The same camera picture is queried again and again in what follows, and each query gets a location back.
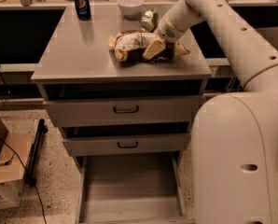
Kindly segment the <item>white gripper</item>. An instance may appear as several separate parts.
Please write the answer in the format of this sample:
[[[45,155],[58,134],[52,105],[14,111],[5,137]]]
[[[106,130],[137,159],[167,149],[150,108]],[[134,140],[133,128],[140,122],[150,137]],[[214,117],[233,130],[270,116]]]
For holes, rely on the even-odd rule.
[[[158,23],[155,34],[157,34],[162,39],[156,38],[148,45],[143,53],[143,58],[145,60],[152,60],[156,55],[165,50],[166,42],[176,42],[184,35],[184,32],[177,30],[169,20],[162,18]],[[184,56],[188,54],[190,54],[190,50],[187,49],[180,41],[177,41],[174,44],[175,56]]]

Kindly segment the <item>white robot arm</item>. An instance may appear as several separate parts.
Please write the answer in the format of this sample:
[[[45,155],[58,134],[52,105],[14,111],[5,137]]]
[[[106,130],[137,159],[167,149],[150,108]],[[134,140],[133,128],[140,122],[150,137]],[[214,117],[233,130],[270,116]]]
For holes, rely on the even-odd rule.
[[[243,91],[208,100],[191,129],[196,224],[278,224],[278,50],[226,0],[178,0],[157,34],[206,21]]]

